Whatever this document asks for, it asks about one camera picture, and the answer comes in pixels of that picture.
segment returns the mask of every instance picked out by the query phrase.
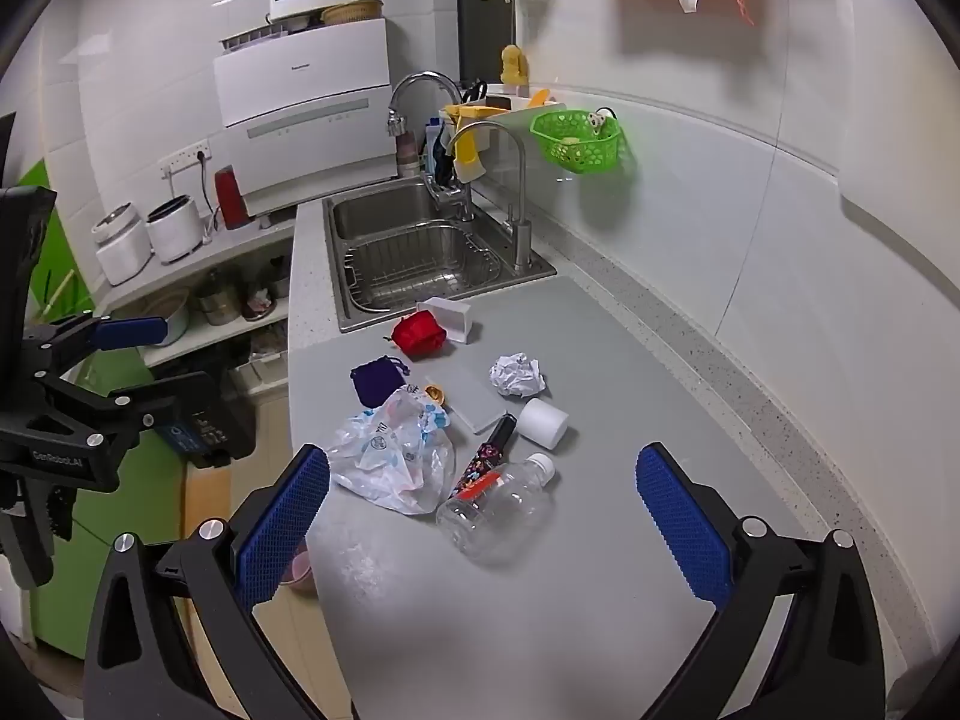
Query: stainless steel sink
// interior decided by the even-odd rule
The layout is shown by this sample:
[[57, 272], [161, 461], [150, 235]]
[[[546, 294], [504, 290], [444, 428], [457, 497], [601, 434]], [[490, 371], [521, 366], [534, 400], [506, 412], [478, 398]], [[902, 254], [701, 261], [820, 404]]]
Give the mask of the stainless steel sink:
[[557, 272], [536, 253], [530, 269], [516, 272], [507, 229], [482, 211], [456, 220], [419, 178], [345, 191], [325, 204], [344, 332], [398, 317], [426, 298], [467, 298]]

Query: white bottle cap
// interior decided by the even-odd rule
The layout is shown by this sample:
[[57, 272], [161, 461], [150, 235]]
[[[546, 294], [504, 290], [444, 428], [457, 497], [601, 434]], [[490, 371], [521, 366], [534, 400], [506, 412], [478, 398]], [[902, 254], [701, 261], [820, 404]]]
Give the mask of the white bottle cap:
[[544, 474], [546, 474], [546, 479], [544, 479], [544, 485], [553, 479], [553, 475], [557, 472], [557, 468], [554, 466], [553, 461], [546, 455], [541, 452], [535, 452], [527, 458], [528, 463], [536, 463]]

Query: kitchen faucet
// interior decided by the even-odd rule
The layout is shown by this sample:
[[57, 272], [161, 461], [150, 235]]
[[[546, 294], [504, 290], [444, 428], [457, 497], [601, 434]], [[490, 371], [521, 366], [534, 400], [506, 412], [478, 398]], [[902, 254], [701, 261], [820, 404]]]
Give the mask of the kitchen faucet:
[[387, 114], [387, 132], [390, 133], [395, 138], [400, 137], [407, 131], [407, 118], [402, 114], [397, 112], [397, 100], [400, 100], [400, 95], [407, 91], [411, 86], [413, 86], [416, 81], [433, 81], [440, 89], [443, 89], [448, 95], [450, 95], [450, 101], [454, 105], [459, 105], [463, 102], [460, 97], [460, 90], [457, 89], [457, 85], [448, 79], [443, 73], [434, 73], [432, 70], [424, 70], [420, 73], [411, 73], [409, 76], [405, 77], [397, 87], [394, 89], [394, 95], [390, 98], [390, 111]]
[[[407, 132], [407, 118], [397, 111], [397, 100], [400, 100], [400, 96], [413, 86], [416, 81], [432, 81], [437, 84], [440, 89], [443, 89], [450, 95], [450, 100], [454, 105], [459, 105], [463, 101], [457, 85], [443, 73], [435, 73], [435, 71], [432, 70], [411, 73], [397, 84], [397, 88], [394, 89], [394, 94], [390, 98], [390, 109], [387, 114], [387, 132], [395, 138]], [[456, 203], [460, 207], [459, 213], [457, 214], [459, 220], [472, 221], [474, 219], [472, 190], [469, 184], [466, 186], [460, 184], [455, 176], [453, 186], [447, 188], [440, 186], [435, 177], [430, 175], [430, 173], [424, 171], [422, 175], [424, 176], [424, 184], [426, 185], [427, 191], [429, 191], [430, 196], [433, 197], [440, 207], [446, 204]]]
[[446, 153], [453, 153], [453, 146], [456, 145], [457, 141], [459, 141], [464, 134], [467, 134], [467, 132], [471, 130], [482, 129], [484, 127], [503, 130], [510, 136], [511, 140], [517, 144], [517, 154], [520, 158], [520, 203], [518, 204], [520, 208], [518, 209], [517, 219], [515, 220], [514, 206], [512, 204], [510, 205], [510, 230], [512, 240], [514, 241], [514, 269], [519, 272], [526, 271], [526, 269], [530, 268], [530, 248], [533, 228], [529, 218], [527, 218], [527, 154], [523, 147], [523, 141], [521, 141], [512, 130], [504, 127], [503, 124], [488, 121], [474, 122], [450, 138], [450, 143], [446, 147]]

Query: power cord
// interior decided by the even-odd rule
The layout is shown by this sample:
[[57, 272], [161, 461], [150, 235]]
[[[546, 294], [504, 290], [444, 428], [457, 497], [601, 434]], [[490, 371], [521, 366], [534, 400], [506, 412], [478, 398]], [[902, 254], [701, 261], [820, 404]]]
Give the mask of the power cord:
[[218, 206], [217, 211], [213, 210], [210, 198], [206, 194], [206, 154], [203, 151], [197, 152], [197, 161], [200, 163], [200, 189], [203, 190], [203, 200], [206, 202], [206, 207], [210, 210], [210, 222], [205, 232], [206, 237], [209, 237], [214, 231], [220, 229], [220, 225], [217, 223], [217, 211], [220, 209]]

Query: rice cooker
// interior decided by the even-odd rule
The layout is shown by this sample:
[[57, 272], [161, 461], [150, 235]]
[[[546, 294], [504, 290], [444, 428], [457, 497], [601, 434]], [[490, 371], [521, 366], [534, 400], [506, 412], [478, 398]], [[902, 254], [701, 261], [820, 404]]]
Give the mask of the rice cooker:
[[203, 243], [200, 212], [189, 194], [158, 206], [147, 216], [147, 233], [160, 261], [169, 265]]
[[106, 215], [90, 232], [100, 267], [114, 287], [139, 274], [150, 260], [147, 226], [129, 203]]

